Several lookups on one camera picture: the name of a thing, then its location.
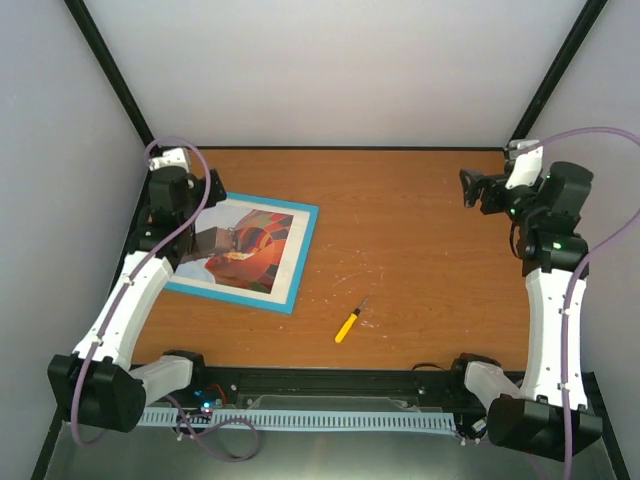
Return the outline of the blue picture frame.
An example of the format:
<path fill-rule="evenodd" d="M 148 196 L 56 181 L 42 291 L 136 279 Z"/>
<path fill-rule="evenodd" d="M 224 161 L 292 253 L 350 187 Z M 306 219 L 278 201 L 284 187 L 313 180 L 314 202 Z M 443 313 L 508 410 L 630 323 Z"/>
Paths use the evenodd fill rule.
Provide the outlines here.
<path fill-rule="evenodd" d="M 199 214 L 195 246 L 165 289 L 289 315 L 318 215 L 316 205 L 230 193 Z"/>

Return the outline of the yellow handled screwdriver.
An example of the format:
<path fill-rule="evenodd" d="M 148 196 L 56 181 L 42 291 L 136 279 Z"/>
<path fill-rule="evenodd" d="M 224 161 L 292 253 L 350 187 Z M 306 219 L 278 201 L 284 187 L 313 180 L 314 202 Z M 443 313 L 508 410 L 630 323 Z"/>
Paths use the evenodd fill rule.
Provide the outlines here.
<path fill-rule="evenodd" d="M 358 307 L 356 307 L 347 317 L 347 319 L 344 321 L 344 323 L 342 324 L 342 326 L 340 327 L 340 329 L 338 330 L 338 332 L 336 333 L 335 337 L 334 337 L 334 342 L 336 344 L 340 344 L 344 341 L 344 339 L 346 338 L 346 336 L 348 335 L 348 333 L 350 332 L 350 330 L 352 329 L 352 327 L 354 326 L 354 324 L 356 323 L 356 321 L 358 320 L 362 309 L 364 308 L 364 306 L 366 305 L 368 301 L 368 298 L 365 297 L 363 299 L 363 301 L 360 303 L 360 305 Z"/>

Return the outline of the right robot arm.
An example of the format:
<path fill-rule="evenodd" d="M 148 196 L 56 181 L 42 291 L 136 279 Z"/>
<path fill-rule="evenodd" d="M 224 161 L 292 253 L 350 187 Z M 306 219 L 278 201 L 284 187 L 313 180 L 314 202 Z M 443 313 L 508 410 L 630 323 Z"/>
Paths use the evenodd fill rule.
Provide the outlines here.
<path fill-rule="evenodd" d="M 511 221 L 509 245 L 522 263 L 530 321 L 521 384 L 500 363 L 463 353 L 452 364 L 457 387 L 486 411 L 489 441 L 551 460 L 573 457 L 602 435 L 589 410 L 580 367 L 580 313 L 589 247 L 575 229 L 593 181 L 588 169 L 555 162 L 523 174 L 460 172 L 464 205 Z"/>

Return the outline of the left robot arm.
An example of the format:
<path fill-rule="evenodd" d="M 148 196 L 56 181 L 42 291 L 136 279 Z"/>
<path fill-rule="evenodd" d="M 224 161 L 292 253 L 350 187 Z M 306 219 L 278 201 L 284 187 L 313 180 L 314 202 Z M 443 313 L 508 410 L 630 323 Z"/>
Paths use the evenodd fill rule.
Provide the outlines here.
<path fill-rule="evenodd" d="M 132 355 L 159 294 L 195 247 L 197 215 L 225 200 L 226 191 L 214 169 L 198 179 L 185 167 L 163 166 L 151 173 L 147 193 L 98 319 L 72 353 L 55 355 L 47 369 L 58 407 L 76 426 L 129 432 L 166 395 L 193 403 L 208 390 L 200 354 L 169 350 L 138 368 Z"/>

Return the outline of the hot air balloon photo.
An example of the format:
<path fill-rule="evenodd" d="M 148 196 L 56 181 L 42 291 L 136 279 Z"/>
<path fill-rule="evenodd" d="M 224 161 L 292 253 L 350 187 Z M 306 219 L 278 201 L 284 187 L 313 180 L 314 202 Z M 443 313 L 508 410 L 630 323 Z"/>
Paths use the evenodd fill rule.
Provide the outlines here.
<path fill-rule="evenodd" d="M 208 288 L 214 284 L 269 294 L 294 216 L 219 205 L 196 221 L 195 246 L 175 275 Z"/>

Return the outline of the small lit circuit board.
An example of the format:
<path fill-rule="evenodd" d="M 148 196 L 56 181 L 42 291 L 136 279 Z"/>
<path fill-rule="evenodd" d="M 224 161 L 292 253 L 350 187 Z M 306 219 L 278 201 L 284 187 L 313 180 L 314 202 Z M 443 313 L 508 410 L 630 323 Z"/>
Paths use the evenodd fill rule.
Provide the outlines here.
<path fill-rule="evenodd" d="M 200 405 L 200 410 L 203 414 L 212 413 L 215 409 L 220 409 L 227 405 L 226 393 L 217 383 L 194 390 L 193 397 Z"/>

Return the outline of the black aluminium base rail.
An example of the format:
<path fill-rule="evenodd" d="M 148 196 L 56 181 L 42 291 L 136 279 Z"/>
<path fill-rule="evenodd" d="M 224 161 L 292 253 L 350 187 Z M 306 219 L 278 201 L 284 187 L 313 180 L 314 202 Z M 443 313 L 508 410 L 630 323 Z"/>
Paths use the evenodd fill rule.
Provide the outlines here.
<path fill-rule="evenodd" d="M 442 411 L 485 410 L 471 393 L 455 385 L 445 370 L 348 370 L 207 367 L 196 383 L 173 394 L 186 407 L 223 400 L 240 406 L 263 395 L 371 397 L 404 400 Z"/>

